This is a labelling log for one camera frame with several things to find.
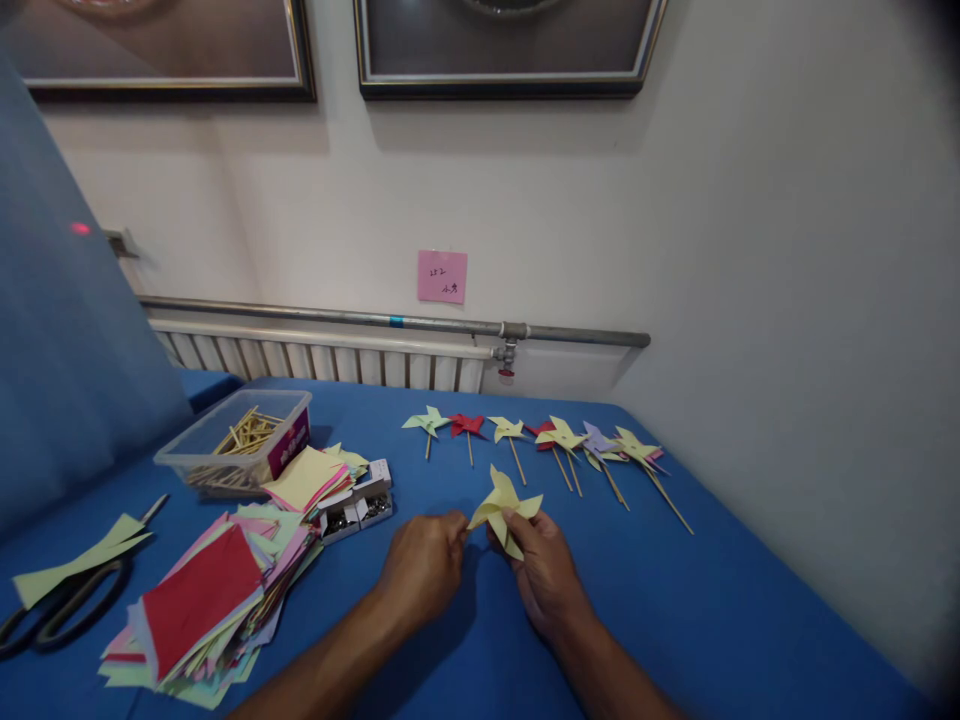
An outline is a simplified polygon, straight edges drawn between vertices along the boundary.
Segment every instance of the white wall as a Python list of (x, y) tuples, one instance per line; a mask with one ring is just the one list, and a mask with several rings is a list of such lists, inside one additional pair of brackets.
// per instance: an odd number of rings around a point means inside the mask
[[(312, 9), (318, 107), (46, 111), (139, 289), (651, 332), (636, 361), (528, 350), (514, 390), (631, 409), (932, 689), (960, 174), (917, 25), (892, 0), (674, 0), (632, 103), (365, 106), (348, 3)], [(416, 300), (431, 247), (470, 253), (462, 309)]]

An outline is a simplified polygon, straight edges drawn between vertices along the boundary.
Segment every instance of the blue tablecloth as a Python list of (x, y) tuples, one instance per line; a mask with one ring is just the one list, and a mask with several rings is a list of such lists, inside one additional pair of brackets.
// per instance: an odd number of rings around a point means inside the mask
[(177, 372), (180, 374), (180, 384), (187, 394), (190, 407), (195, 413), (203, 412), (234, 390), (243, 387), (243, 380), (230, 373), (186, 368), (177, 368)]
[[(628, 513), (603, 475), (578, 469), (584, 498), (571, 495), (552, 453), (518, 443), (529, 487), (510, 446), (477, 440), (476, 469), (464, 437), (441, 431), (424, 461), (423, 431), (401, 430), (429, 403), (448, 415), (502, 415), (540, 424), (553, 414), (575, 429), (583, 420), (655, 442), (614, 405), (396, 390), (343, 383), (261, 379), (253, 387), (304, 389), (312, 442), (338, 441), (368, 459), (386, 457), (396, 515), (333, 545), (291, 593), (273, 644), (250, 681), (234, 686), (215, 713), (145, 690), (105, 689), (98, 657), (123, 627), (126, 606), (154, 587), (224, 510), (201, 504), (151, 456), (118, 468), (83, 497), (62, 505), (0, 548), (0, 576), (66, 561), (96, 542), (122, 512), (139, 516), (164, 492), (154, 542), (136, 557), (132, 581), (87, 635), (52, 655), (25, 653), (0, 664), (0, 698), (9, 717), (135, 717), (159, 720), (226, 715), (297, 654), (321, 638), (373, 585), (393, 532), (418, 513), (451, 507), (472, 514), (491, 489), (489, 466), (510, 475), (522, 497), (544, 493), (544, 509), (564, 529), (600, 618), (692, 717), (913, 718), (929, 707), (879, 654), (772, 555), (670, 455), (662, 466), (691, 537), (635, 465), (612, 472)], [(486, 430), (492, 436), (491, 426)], [(0, 582), (0, 609), (18, 605)], [(483, 532), (470, 538), (463, 587), (447, 613), (416, 636), (367, 688), (360, 717), (581, 717), (547, 648), (524, 616), (513, 575)]]

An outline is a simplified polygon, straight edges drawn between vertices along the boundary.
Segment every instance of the red paper pinwheel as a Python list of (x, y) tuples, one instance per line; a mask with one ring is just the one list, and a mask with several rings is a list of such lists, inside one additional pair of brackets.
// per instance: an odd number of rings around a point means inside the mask
[(480, 427), (483, 425), (484, 417), (483, 415), (477, 415), (472, 420), (466, 415), (451, 415), (450, 420), (453, 421), (453, 425), (450, 426), (450, 436), (456, 437), (462, 432), (467, 434), (467, 449), (470, 451), (470, 467), (473, 467), (473, 445), (470, 443), (470, 436), (476, 435), (477, 437), (483, 437), (483, 433), (480, 432)]
[[(541, 426), (538, 427), (538, 428), (531, 427), (531, 426), (529, 426), (529, 425), (524, 425), (523, 428), (524, 428), (524, 430), (526, 430), (528, 433), (533, 433), (533, 437), (536, 438), (536, 437), (537, 437), (540, 433), (542, 433), (542, 432), (548, 432), (548, 431), (550, 431), (550, 430), (556, 430), (556, 429), (557, 429), (557, 426), (554, 425), (554, 424), (553, 424), (552, 422), (550, 422), (549, 420), (547, 420), (543, 425), (541, 425)], [(542, 452), (542, 451), (544, 451), (544, 450), (553, 450), (553, 446), (554, 446), (554, 445), (556, 445), (555, 442), (540, 443), (539, 445), (537, 445), (537, 452)]]

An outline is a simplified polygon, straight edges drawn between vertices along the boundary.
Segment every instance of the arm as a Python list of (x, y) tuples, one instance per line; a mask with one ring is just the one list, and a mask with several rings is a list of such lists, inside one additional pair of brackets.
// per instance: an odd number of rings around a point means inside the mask
[(416, 517), (393, 536), (379, 582), (326, 637), (231, 716), (342, 718), (400, 646), (460, 587), (467, 518)]
[[(530, 622), (546, 640), (594, 720), (680, 720), (682, 715), (597, 618), (557, 524), (543, 511), (527, 521), (504, 519), (523, 549), (508, 558)], [(499, 541), (487, 529), (491, 543)]]

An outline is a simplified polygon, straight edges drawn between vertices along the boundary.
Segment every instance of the clear plastic container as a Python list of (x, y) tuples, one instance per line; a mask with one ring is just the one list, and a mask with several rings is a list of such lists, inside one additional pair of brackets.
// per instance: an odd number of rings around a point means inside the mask
[[(260, 486), (280, 477), (310, 442), (312, 397), (302, 390), (238, 390), (168, 443), (153, 461), (172, 467), (203, 497), (264, 495)], [(218, 454), (218, 448), (230, 443), (231, 428), (254, 408), (279, 421), (272, 433), (250, 454)]]

